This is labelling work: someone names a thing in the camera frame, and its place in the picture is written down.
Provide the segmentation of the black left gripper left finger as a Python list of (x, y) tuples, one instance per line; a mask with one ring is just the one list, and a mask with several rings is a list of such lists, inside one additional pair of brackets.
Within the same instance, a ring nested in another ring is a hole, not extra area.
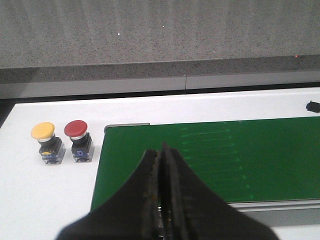
[(105, 203), (63, 228), (58, 240), (158, 240), (158, 153), (139, 165)]

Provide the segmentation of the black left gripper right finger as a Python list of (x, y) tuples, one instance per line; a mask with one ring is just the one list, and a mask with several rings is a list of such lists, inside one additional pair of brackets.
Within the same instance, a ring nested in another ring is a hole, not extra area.
[(161, 213), (166, 240), (276, 240), (266, 225), (228, 205), (192, 171), (177, 149), (162, 145)]

